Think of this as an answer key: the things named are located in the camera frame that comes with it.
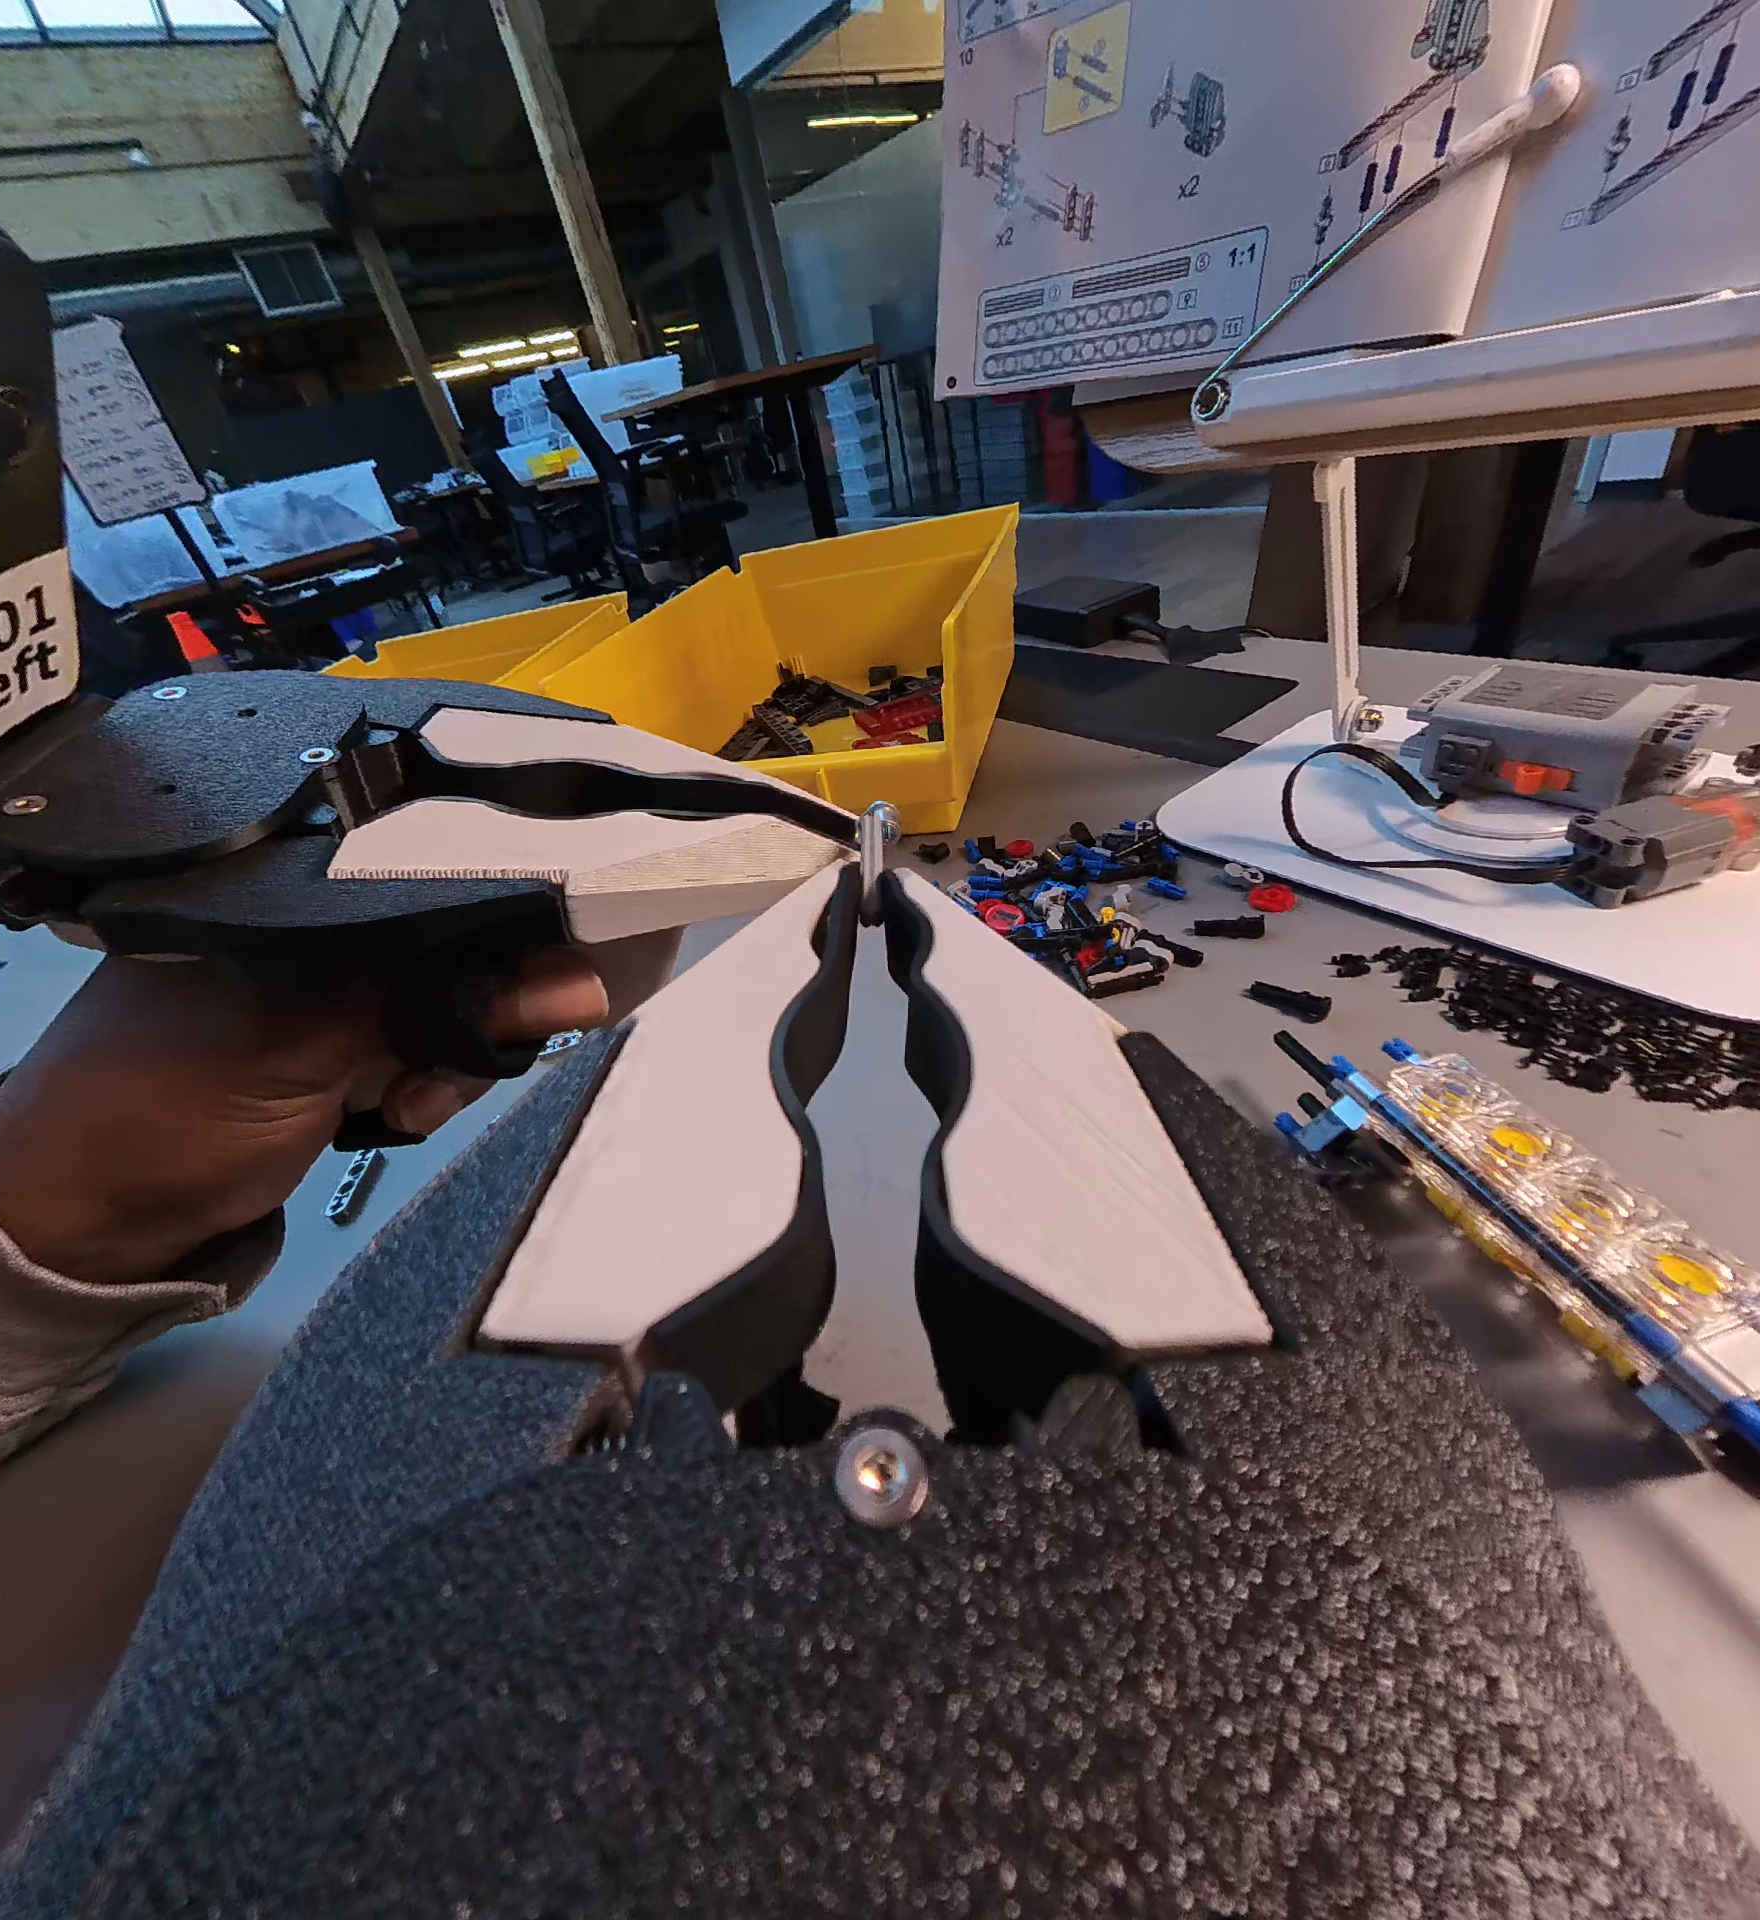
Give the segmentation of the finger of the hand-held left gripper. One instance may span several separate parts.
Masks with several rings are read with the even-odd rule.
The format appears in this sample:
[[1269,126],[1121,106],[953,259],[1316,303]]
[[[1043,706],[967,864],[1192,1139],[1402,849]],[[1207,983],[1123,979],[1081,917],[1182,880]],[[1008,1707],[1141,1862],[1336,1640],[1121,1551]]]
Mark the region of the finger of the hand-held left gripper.
[[792,780],[616,722],[441,706],[412,740],[419,802],[476,802],[553,822],[764,817],[847,849],[860,838],[857,813]]
[[345,834],[325,902],[386,914],[329,962],[333,1000],[383,1034],[557,1034],[624,1018],[684,929],[752,915],[854,865],[854,817],[665,806],[578,817],[420,797]]

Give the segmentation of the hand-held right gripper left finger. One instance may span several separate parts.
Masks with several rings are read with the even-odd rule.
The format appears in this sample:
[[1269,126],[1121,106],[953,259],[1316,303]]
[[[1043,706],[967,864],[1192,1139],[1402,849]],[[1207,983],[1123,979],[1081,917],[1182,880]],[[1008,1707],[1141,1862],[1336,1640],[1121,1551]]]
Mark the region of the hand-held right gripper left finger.
[[605,1372],[567,1447],[619,1443],[666,1377],[749,1447],[836,1425],[804,1379],[836,1291],[810,1101],[860,929],[858,869],[825,869],[620,1025],[479,1323],[485,1348]]

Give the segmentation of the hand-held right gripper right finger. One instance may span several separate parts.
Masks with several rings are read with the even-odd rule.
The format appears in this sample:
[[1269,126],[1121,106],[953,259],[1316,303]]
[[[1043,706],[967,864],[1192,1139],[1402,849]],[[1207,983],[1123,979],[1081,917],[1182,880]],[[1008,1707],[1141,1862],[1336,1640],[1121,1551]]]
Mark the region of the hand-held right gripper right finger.
[[881,877],[904,1065],[936,1119],[915,1300],[953,1435],[1011,1443],[1060,1387],[1273,1348],[1274,1321],[1142,1065],[1182,1061],[931,880]]

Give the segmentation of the yellow bin with red panels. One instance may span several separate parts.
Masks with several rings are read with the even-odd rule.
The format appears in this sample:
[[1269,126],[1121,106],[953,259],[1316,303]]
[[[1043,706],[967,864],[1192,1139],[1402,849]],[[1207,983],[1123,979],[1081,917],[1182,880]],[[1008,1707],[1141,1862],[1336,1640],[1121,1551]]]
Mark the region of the yellow bin with red panels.
[[874,667],[941,665],[941,736],[857,746],[854,722],[810,728],[815,751],[740,766],[858,812],[893,803],[909,834],[963,826],[1015,659],[1019,505],[995,505],[751,552],[558,667],[543,691],[719,756],[771,701],[780,670],[862,691]]

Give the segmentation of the grey desk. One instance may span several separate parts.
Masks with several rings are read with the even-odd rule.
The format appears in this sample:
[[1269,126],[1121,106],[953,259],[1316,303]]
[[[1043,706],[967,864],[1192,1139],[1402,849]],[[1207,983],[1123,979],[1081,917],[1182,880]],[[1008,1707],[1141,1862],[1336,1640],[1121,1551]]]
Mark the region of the grey desk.
[[1505,1409],[1184,1063],[1141,1067],[1273,1348],[956,1440],[883,924],[807,1105],[832,1432],[742,1446],[668,1376],[569,1447],[605,1369],[480,1321],[647,1000],[294,1336],[0,1916],[1760,1916]]

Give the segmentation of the person's left hand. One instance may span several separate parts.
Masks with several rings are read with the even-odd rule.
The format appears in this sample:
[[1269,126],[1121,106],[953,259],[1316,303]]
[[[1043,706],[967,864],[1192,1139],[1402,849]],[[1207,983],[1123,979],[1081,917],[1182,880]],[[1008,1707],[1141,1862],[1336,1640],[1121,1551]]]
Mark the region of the person's left hand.
[[405,1065],[357,985],[109,958],[0,1083],[0,1230],[71,1281],[154,1283],[276,1211],[347,1113],[429,1135],[491,1090]]

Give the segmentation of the heap of dark building pieces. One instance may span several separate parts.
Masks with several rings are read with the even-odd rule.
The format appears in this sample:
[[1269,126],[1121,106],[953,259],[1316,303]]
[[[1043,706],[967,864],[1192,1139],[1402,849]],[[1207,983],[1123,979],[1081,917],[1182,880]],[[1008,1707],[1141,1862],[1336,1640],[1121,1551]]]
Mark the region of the heap of dark building pieces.
[[716,749],[728,761],[773,757],[845,756],[883,749],[926,747],[945,737],[858,744],[853,714],[893,699],[931,693],[945,701],[946,670],[933,663],[917,673],[893,663],[874,665],[860,681],[836,681],[782,665],[767,697],[749,708],[734,731]]

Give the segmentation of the scattered chrome beams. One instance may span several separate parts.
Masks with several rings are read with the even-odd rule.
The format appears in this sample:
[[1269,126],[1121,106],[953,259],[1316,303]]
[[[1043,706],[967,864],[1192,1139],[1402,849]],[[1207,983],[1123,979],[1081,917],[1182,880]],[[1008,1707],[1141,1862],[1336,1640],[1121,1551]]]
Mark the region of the scattered chrome beams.
[[355,1224],[380,1170],[389,1164],[389,1152],[419,1143],[422,1138],[419,1131],[390,1125],[379,1107],[347,1113],[335,1139],[335,1149],[347,1154],[347,1164],[325,1201],[322,1218],[336,1227]]

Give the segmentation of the clear storage tub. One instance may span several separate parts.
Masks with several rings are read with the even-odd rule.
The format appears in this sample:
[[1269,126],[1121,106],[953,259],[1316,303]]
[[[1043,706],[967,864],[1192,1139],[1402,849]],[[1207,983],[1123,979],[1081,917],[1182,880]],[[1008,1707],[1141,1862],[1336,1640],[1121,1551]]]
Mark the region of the clear storage tub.
[[304,564],[405,530],[375,460],[218,492],[209,508],[251,569]]

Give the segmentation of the transparent engine block assembly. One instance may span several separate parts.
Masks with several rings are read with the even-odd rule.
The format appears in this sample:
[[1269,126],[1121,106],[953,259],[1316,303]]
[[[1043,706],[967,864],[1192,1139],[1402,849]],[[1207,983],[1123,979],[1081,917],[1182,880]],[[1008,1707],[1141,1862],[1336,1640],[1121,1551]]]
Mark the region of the transparent engine block assembly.
[[1282,1139],[1325,1171],[1372,1167],[1548,1304],[1562,1331],[1760,1498],[1760,1271],[1458,1052],[1383,1065],[1273,1042],[1316,1086]]

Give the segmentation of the metal air vent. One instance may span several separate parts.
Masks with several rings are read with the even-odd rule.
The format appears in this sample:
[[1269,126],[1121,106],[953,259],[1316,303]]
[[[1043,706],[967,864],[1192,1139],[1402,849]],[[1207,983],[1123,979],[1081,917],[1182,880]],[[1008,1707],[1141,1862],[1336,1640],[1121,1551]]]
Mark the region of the metal air vent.
[[270,322],[310,319],[342,308],[338,277],[310,240],[236,247],[235,265]]

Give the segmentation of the wooden book stand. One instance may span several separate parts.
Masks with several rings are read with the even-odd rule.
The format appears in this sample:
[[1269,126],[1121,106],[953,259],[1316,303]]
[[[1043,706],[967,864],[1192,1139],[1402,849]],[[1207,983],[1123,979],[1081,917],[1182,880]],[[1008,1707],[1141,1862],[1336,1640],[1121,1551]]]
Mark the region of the wooden book stand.
[[[1077,401],[1117,461],[1164,474],[1760,419],[1760,285],[1450,344],[1295,357],[1229,383],[1211,423],[1197,423],[1188,386],[1089,379]],[[1547,883],[1331,865],[1287,838],[1279,802],[1333,722],[1331,708],[1316,709],[1179,791],[1161,803],[1162,827],[1191,851],[1266,868],[1309,894],[1760,1025],[1760,861],[1621,907]]]

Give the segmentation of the grey motor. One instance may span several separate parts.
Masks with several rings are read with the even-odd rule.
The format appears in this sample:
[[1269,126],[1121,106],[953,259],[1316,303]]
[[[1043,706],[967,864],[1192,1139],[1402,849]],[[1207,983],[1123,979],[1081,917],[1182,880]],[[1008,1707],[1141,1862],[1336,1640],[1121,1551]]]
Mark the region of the grey motor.
[[1598,907],[1660,899],[1760,865],[1760,785],[1707,780],[1622,802],[1567,827],[1556,886]]

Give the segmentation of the grey battery box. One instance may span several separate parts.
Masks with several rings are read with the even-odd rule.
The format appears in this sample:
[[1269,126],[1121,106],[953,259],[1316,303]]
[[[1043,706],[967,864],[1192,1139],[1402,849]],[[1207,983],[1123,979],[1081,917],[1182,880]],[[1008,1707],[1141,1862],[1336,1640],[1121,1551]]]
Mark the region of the grey battery box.
[[1443,681],[1401,760],[1448,800],[1514,797],[1597,813],[1677,794],[1731,708],[1648,673],[1496,659]]

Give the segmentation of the instruction booklet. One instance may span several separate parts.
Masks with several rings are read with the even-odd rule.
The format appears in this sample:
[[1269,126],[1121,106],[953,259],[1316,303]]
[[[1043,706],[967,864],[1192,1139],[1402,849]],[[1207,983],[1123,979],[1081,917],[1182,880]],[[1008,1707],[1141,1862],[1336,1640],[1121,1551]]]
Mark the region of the instruction booklet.
[[941,392],[1211,368],[1561,62],[1262,357],[1760,287],[1760,1],[949,3]]

